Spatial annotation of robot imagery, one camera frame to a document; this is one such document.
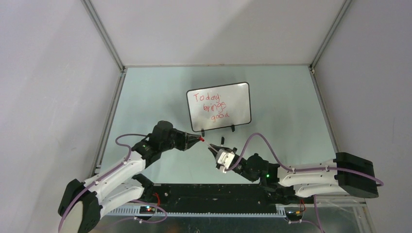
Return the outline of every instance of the black base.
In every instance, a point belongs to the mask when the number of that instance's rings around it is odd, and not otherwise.
[[[74,179],[67,184],[62,201],[60,202],[60,206],[57,211],[60,216],[63,216],[64,212],[70,205],[70,202],[84,189],[84,183],[81,183],[77,179]],[[78,202],[79,201],[83,203],[83,216],[78,233],[87,233],[91,231],[99,222],[101,207],[95,192],[86,191],[78,199]]]
[[[302,198],[294,195],[293,187],[268,192],[259,184],[153,184],[138,174],[145,188],[142,201],[157,202],[174,213],[268,214],[276,213],[276,204],[299,204]],[[313,203],[313,198],[303,199]]]

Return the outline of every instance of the robotic arm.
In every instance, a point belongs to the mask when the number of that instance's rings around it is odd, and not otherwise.
[[[216,159],[216,168],[223,173],[235,166],[239,159],[235,154],[236,148],[230,149],[211,144],[209,150]],[[260,186],[269,192],[293,187],[294,194],[300,198],[326,193],[348,193],[359,198],[378,197],[375,181],[354,173],[340,171],[349,169],[375,176],[372,162],[349,153],[340,152],[336,153],[335,159],[289,168],[286,170],[284,166],[271,164],[255,153],[248,159],[241,158],[232,171],[252,182],[259,180]]]
[[[127,160],[126,157],[122,158],[107,171],[84,182],[74,179],[68,183],[58,210],[60,216],[64,215],[80,192],[91,187],[69,210],[60,232],[91,231],[107,213],[141,197],[144,188],[138,181],[129,178],[160,159],[163,152],[172,149],[185,151],[199,141],[200,135],[177,130],[167,121],[158,122],[151,134],[132,147]]]

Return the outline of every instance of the gray table surface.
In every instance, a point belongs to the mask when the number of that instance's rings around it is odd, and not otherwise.
[[[114,140],[125,133],[150,133],[159,120],[193,133],[186,92],[195,88],[248,82],[252,122],[206,131],[209,143],[241,151],[250,134],[263,134],[287,165],[316,163],[335,157],[325,119],[307,66],[137,67],[129,68],[103,155],[102,169],[127,153]],[[134,145],[139,137],[121,139]],[[258,153],[275,163],[260,138],[252,139],[245,157]],[[249,183],[233,173],[220,173],[204,143],[188,151],[171,150],[143,171],[155,183]]]

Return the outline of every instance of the metal frame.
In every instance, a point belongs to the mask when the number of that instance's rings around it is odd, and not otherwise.
[[[95,7],[93,6],[92,0],[81,0],[87,13],[90,16],[90,19],[92,20],[93,24],[95,25],[97,32],[99,33],[99,35],[102,37],[102,41],[104,42],[104,44],[106,45],[110,55],[112,56],[114,62],[116,63],[117,67],[120,70],[120,75],[119,75],[119,79],[116,85],[116,90],[115,93],[113,95],[112,101],[111,101],[111,105],[110,105],[110,110],[109,113],[107,115],[106,118],[106,122],[105,122],[105,127],[103,129],[101,138],[100,138],[100,143],[99,143],[99,148],[96,152],[95,155],[95,166],[92,168],[91,172],[90,172],[90,176],[92,176],[94,173],[98,173],[99,169],[100,169],[100,164],[103,158],[103,154],[104,154],[104,150],[107,144],[107,140],[108,140],[108,136],[110,133],[110,129],[113,123],[113,118],[116,112],[116,108],[119,102],[119,97],[121,94],[121,90],[123,87],[123,83],[124,83],[124,79],[126,76],[126,72],[127,72],[127,68],[126,66],[123,64],[123,62],[121,61],[121,58],[119,57],[119,54],[116,51],[116,48],[112,42],[112,40],[110,39],[110,36],[108,35],[106,29],[104,28],[104,25],[95,9]],[[315,57],[313,58],[312,62],[310,65],[308,65],[309,67],[309,72],[311,74],[312,77],[312,82],[316,91],[316,94],[318,96],[318,100],[319,100],[319,104],[320,107],[322,109],[322,113],[323,116],[325,118],[325,123],[327,126],[327,130],[329,132],[329,136],[333,145],[333,148],[335,150],[335,152],[339,152],[339,146],[337,144],[335,135],[333,133],[333,129],[332,129],[332,124],[330,123],[328,114],[327,114],[327,110],[326,110],[326,106],[324,103],[324,100],[322,98],[322,94],[321,91],[319,89],[319,85],[316,81],[316,77],[315,77],[315,67],[318,64],[319,60],[321,59],[326,47],[328,46],[328,44],[330,43],[333,35],[335,34],[338,26],[340,25],[343,17],[346,15],[348,9],[350,8],[351,4],[352,4],[353,0],[345,0],[344,3],[342,4],[339,13],[337,14],[335,20],[333,21],[331,27],[329,28],[324,40],[322,41],[319,49],[316,52]],[[358,227],[361,233],[375,233],[376,230],[374,228],[374,225],[372,223],[370,214],[369,214],[369,210],[367,208],[365,199],[360,199],[360,198],[355,198],[355,197],[351,197],[351,196],[319,196],[318,197],[318,206],[319,207],[353,207],[354,210],[354,214],[355,217],[357,219],[357,223],[358,223]],[[295,204],[291,204],[291,205],[277,205],[278,208],[281,208],[282,210],[284,210],[285,207],[296,207],[298,205]],[[113,213],[111,215],[124,215],[124,214],[129,214],[132,213],[133,211],[130,211],[128,213],[124,213],[124,208],[131,208],[134,209],[134,206],[129,206],[129,205],[125,205],[123,207],[120,207],[121,209],[119,210],[114,210]],[[191,215],[187,215],[187,214],[183,214],[183,213],[175,213],[176,216],[191,216]]]
[[[115,61],[117,67],[119,70],[122,72],[124,71],[124,64],[121,61],[119,54],[116,51],[115,46],[113,45],[112,40],[109,37],[109,34],[107,33],[106,29],[103,26],[102,21],[100,20],[99,15],[96,12],[96,9],[94,8],[91,0],[81,0],[83,3],[83,6],[85,7],[87,13],[90,16],[91,21],[93,22],[94,26],[97,29],[97,32],[99,35],[102,37],[103,43],[106,45],[107,49],[109,50],[110,55],[112,56],[113,60]]]
[[[325,48],[329,44],[332,36],[335,34],[336,29],[340,25],[343,17],[346,15],[346,12],[348,11],[349,7],[351,6],[352,0],[345,0],[345,2],[342,4],[341,9],[339,10],[338,15],[336,16],[335,20],[333,21],[332,25],[329,28],[329,31],[327,32],[325,38],[323,39],[321,46],[319,47],[318,51],[316,52],[315,57],[313,58],[312,63],[310,64],[310,67],[314,68],[319,60],[322,57],[323,52],[325,51]]]

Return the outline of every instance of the small whiteboard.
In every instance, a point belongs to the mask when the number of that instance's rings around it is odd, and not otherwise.
[[[189,90],[192,130],[213,130],[252,121],[249,83],[234,83]]]

